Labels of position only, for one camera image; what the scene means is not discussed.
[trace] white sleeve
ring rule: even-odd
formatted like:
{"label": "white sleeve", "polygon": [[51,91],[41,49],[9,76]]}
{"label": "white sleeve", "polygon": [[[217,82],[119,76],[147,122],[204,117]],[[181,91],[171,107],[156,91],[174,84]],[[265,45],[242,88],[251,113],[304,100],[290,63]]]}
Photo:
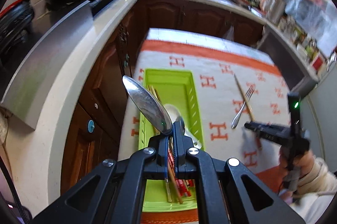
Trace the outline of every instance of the white sleeve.
{"label": "white sleeve", "polygon": [[334,191],[337,189],[337,178],[328,171],[322,158],[316,158],[311,171],[298,182],[297,194]]}

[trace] green plastic tray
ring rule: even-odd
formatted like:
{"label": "green plastic tray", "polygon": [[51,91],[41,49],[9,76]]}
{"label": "green plastic tray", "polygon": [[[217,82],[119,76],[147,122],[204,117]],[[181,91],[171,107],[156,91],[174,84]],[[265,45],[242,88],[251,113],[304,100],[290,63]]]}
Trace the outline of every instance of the green plastic tray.
{"label": "green plastic tray", "polygon": [[[176,106],[189,131],[201,142],[203,141],[203,128],[199,113],[197,93],[190,71],[146,69],[144,72],[143,86],[152,85],[158,92],[163,104],[169,103]],[[148,146],[149,139],[154,136],[150,122],[140,114],[139,122],[139,149]],[[146,183],[143,212],[174,212],[197,208],[194,187],[189,188],[191,197],[183,197],[183,204],[179,204],[175,198],[173,186],[171,195],[173,202],[167,202],[166,190],[163,180],[148,180]]]}

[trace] white countertop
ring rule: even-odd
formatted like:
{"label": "white countertop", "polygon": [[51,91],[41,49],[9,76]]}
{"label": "white countertop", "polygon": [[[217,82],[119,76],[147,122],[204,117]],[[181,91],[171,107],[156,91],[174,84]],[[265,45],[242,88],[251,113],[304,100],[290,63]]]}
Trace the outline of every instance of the white countertop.
{"label": "white countertop", "polygon": [[[72,113],[84,82],[106,41],[137,0],[115,0],[94,21],[64,63],[43,105],[35,131],[16,117],[9,120],[6,150],[14,184],[33,216],[60,196],[63,150]],[[269,24],[222,0],[189,0],[233,11]]]}

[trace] fork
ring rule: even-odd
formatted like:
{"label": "fork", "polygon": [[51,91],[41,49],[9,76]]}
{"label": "fork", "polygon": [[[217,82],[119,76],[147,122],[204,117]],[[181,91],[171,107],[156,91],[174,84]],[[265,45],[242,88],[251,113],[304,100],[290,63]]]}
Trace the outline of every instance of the fork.
{"label": "fork", "polygon": [[[250,98],[252,97],[254,91],[255,91],[255,88],[253,86],[250,86],[249,89],[248,89],[248,91],[246,92],[247,100],[250,100]],[[242,105],[240,111],[237,113],[237,115],[235,116],[235,118],[232,121],[232,124],[231,124],[232,129],[234,129],[234,128],[236,128],[238,126],[238,123],[239,123],[242,111],[245,108],[245,106],[246,106],[246,102],[243,102],[243,105]]]}

